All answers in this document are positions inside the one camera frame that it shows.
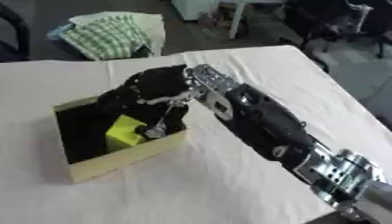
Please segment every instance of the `green checkered cloth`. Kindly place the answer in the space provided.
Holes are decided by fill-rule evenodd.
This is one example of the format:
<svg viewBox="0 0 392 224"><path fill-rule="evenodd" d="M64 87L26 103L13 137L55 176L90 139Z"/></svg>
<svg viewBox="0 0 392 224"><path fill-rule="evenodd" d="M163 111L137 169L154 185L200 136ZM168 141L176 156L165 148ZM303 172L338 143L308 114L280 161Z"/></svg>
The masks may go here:
<svg viewBox="0 0 392 224"><path fill-rule="evenodd" d="M151 40L131 15L105 17L60 36L91 60L129 59L143 46L151 49Z"/></svg>

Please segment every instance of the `white cabinet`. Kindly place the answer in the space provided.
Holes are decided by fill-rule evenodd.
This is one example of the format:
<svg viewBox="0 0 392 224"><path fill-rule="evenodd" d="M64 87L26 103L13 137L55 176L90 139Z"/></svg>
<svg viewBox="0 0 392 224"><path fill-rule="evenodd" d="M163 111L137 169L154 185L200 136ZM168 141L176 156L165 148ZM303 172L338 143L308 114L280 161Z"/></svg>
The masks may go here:
<svg viewBox="0 0 392 224"><path fill-rule="evenodd" d="M215 11L220 0L171 0L184 20L196 20L200 13Z"/></svg>

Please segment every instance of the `white tablecloth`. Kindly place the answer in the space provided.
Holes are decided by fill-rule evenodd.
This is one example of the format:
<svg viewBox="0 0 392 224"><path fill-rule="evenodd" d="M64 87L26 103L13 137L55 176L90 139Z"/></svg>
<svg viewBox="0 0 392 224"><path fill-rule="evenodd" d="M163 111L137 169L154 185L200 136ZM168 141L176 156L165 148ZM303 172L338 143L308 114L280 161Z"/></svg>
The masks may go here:
<svg viewBox="0 0 392 224"><path fill-rule="evenodd" d="M298 50L264 47L113 62L0 65L0 223L303 224L332 209L259 157L196 101L183 146L73 185L51 106L114 88L147 68L209 63L273 96L337 150L392 174L392 135Z"/></svg>

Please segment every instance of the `folded cloth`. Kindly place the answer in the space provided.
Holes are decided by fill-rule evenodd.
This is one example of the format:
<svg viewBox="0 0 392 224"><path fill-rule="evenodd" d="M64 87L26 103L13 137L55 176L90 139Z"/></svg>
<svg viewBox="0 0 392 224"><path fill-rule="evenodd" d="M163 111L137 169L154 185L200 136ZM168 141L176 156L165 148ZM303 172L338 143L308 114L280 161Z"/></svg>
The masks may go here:
<svg viewBox="0 0 392 224"><path fill-rule="evenodd" d="M162 49L165 45L165 25L162 15L159 14L146 14L138 12L129 11L103 11L95 14L81 15L76 17L71 17L69 22L75 25L87 25L94 22L97 19L102 19L106 17L115 17L130 15L137 27L144 32L147 37L151 40L152 53L154 56L160 56L162 54Z"/></svg>
<svg viewBox="0 0 392 224"><path fill-rule="evenodd" d="M131 15L109 16L62 32L60 36L91 60L131 58L142 47L151 54L151 40Z"/></svg>

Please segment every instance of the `robotic arm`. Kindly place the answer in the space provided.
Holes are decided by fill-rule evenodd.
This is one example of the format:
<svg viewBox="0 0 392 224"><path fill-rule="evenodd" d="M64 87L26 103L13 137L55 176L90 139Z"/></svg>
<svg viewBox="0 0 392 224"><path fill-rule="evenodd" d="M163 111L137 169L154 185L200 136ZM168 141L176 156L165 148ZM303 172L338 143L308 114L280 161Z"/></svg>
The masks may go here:
<svg viewBox="0 0 392 224"><path fill-rule="evenodd" d="M245 144L277 161L352 221L391 223L392 186L382 170L350 150L333 154L289 110L209 65L185 70L192 96Z"/></svg>
<svg viewBox="0 0 392 224"><path fill-rule="evenodd" d="M209 65L185 68L138 73L101 95L98 108L113 117L130 115L148 123L136 132L154 139L182 127L186 102L194 98L260 156L280 163L343 216L392 223L392 186L377 165L350 150L332 153L306 132L305 122L250 85Z"/></svg>

